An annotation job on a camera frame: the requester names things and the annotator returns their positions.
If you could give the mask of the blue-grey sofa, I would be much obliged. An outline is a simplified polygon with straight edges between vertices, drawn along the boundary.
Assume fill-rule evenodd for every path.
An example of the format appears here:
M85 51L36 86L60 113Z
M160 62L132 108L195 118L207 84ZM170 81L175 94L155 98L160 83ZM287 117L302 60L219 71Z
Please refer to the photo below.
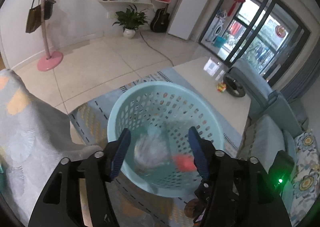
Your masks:
M274 91L267 81L244 59L238 59L228 71L243 85L251 98L249 118L251 126L245 131L245 140L238 153L241 159L256 157L268 173L277 152L285 151L296 165L294 138L302 133L302 128L289 103L279 91ZM295 165L290 180L285 184L280 196L286 207L291 209Z

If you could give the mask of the dark round tray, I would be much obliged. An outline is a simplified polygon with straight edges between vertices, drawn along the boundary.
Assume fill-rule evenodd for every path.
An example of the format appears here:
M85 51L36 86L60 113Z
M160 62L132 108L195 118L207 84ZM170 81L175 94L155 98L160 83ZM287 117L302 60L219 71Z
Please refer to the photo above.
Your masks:
M231 96L242 98L246 95L246 91L243 85L236 81L230 74L224 74L223 82L226 84L226 91Z

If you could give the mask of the floral cushion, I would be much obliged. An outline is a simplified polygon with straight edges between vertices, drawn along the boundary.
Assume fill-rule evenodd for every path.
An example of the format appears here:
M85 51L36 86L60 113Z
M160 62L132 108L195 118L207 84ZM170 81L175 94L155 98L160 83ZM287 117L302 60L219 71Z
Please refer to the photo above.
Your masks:
M293 200L289 212L292 226L303 221L319 196L319 150L313 132L308 130L295 137L295 148Z

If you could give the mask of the grey patterned tablecloth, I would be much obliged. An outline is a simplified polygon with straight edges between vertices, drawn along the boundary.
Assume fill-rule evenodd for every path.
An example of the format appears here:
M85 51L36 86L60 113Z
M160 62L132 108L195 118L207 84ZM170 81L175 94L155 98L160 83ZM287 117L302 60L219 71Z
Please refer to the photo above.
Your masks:
M70 130L67 114L31 94L13 70L1 70L1 195L24 225L61 159L101 150L74 143Z

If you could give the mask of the light blue plastic laundry basket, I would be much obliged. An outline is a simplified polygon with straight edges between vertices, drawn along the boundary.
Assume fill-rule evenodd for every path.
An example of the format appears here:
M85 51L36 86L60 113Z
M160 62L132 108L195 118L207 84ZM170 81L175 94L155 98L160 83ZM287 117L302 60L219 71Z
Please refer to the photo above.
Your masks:
M202 178L197 171L180 172L172 157L177 154L193 156L188 141L188 131L192 126L216 149L224 148L222 127L206 101L178 84L151 81L130 88L117 99L107 124L107 140L117 140L123 129L128 128L131 144L121 172L148 193L170 198L184 197L196 190ZM147 132L164 134L171 161L143 173L136 168L133 152L139 136Z

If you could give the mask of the white washing machine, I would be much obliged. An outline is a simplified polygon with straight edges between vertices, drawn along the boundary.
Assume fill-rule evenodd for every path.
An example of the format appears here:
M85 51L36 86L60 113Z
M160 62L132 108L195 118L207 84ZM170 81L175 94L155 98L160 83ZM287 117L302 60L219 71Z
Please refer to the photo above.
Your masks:
M208 37L206 38L207 42L213 42L215 40L215 38L217 36L219 36L219 34L222 31L223 28L223 24L225 23L224 18L221 18L220 16L215 16L213 22L212 22L212 28L210 30L210 33L208 35Z

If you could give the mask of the black guitar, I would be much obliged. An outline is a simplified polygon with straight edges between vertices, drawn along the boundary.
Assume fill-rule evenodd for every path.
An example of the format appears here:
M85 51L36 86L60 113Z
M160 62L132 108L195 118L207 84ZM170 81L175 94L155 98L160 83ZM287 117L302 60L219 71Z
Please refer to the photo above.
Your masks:
M169 25L169 17L168 13L169 4L167 3L164 8L159 8L156 11L155 17L153 18L150 29L155 33L165 33L167 31Z

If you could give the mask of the red trash piece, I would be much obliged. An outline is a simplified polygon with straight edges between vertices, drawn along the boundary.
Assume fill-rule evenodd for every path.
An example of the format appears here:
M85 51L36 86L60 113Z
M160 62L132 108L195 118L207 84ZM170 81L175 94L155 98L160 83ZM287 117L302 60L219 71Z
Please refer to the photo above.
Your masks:
M197 170L194 158L190 155L177 154L172 157L172 161L180 172L194 172Z

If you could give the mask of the rubik's cube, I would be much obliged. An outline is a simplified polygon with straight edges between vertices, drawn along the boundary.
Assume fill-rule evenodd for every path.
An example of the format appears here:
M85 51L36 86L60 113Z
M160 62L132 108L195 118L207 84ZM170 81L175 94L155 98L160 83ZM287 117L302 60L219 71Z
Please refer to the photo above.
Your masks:
M224 92L226 90L226 84L222 81L217 84L217 90L219 92Z

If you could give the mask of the pink coat stand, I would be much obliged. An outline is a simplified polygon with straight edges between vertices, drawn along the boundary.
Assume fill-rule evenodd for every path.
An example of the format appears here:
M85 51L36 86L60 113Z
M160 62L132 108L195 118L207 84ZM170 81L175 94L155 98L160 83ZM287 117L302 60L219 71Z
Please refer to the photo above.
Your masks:
M46 72L56 68L63 61L63 54L60 51L49 50L47 32L46 32L46 21L44 19L45 13L45 1L41 0L41 32L44 44L45 56L41 57L37 63L37 69L41 72Z

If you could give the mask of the black small handbag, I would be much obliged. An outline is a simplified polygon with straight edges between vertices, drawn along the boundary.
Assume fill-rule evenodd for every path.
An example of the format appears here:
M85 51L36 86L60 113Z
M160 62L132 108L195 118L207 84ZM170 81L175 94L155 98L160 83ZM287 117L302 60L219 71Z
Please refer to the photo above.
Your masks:
M56 3L55 0L46 0L44 3L44 20L49 20L53 13L53 6Z

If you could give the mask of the white coffee table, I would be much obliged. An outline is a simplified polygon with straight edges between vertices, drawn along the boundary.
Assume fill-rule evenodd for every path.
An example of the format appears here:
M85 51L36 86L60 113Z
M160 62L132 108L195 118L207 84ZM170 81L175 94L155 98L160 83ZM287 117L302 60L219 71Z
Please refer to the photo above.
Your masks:
M221 63L215 63L209 57L201 57L177 65L174 70L202 94L237 133L240 135L244 133L251 99L248 95L238 98L227 91L217 90L225 74Z

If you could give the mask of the white refrigerator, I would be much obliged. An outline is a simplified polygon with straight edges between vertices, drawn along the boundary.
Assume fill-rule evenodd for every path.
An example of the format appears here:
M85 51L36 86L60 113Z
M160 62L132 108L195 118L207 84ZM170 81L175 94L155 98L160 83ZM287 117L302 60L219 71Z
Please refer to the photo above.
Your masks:
M180 0L168 34L188 40L208 0Z

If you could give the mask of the brown handbag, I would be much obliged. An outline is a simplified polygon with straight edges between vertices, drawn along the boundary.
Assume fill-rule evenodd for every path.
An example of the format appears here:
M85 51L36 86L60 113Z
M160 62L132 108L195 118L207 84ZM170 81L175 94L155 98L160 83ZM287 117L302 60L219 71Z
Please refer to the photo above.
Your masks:
M41 3L40 0L33 0L31 8L28 12L27 23L26 23L26 33L33 33L41 25Z

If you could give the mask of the teal bucket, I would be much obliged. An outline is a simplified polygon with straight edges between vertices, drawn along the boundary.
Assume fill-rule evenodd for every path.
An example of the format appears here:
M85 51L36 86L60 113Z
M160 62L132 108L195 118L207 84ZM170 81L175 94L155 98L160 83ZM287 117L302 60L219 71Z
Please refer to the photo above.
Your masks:
M214 41L214 46L217 48L221 48L225 44L225 42L226 42L226 39L224 39L221 36L217 36Z

